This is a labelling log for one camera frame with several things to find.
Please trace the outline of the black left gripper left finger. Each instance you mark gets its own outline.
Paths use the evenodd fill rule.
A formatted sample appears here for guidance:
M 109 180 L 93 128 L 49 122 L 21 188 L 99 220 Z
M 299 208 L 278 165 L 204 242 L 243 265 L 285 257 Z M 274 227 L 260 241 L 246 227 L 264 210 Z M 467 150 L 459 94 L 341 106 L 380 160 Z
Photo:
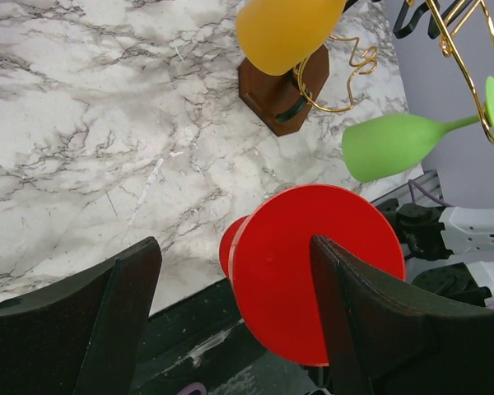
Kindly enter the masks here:
M 0 394 L 127 394 L 161 270 L 148 237 L 0 302 Z

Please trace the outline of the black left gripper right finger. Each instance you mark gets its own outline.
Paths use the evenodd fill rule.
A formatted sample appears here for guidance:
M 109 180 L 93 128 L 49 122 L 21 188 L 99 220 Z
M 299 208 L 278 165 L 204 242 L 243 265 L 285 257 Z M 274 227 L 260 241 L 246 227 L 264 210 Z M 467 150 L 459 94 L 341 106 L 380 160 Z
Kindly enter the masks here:
M 494 394 L 494 310 L 372 267 L 331 239 L 310 266 L 336 394 Z

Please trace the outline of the red plastic wine glass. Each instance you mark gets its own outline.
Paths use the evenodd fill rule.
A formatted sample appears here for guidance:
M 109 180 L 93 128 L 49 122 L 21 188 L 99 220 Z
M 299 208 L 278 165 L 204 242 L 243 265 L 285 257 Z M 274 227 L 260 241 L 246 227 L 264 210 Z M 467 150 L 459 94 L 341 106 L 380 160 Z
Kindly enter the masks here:
M 284 190 L 235 221 L 219 261 L 246 327 L 269 351 L 298 365 L 326 366 L 310 267 L 310 239 L 326 236 L 383 272 L 406 278 L 403 249 L 380 211 L 334 185 Z

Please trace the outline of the yellow plastic wine glass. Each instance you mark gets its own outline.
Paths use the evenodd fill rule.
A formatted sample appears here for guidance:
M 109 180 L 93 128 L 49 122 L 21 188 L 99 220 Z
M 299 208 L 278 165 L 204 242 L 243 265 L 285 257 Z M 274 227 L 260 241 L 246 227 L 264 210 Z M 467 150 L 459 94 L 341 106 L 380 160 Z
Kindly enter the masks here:
M 314 53 L 334 30 L 340 0 L 253 0 L 237 13 L 236 36 L 261 72 L 280 76 Z

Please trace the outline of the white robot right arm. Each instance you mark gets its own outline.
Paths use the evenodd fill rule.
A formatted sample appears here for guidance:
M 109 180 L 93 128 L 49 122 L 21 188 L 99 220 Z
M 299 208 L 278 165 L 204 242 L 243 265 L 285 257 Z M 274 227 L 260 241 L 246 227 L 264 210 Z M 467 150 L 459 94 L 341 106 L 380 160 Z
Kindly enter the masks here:
M 394 201 L 381 213 L 415 258 L 438 261 L 494 251 L 494 208 L 400 206 Z M 494 261 L 429 268 L 412 284 L 451 300 L 494 309 Z

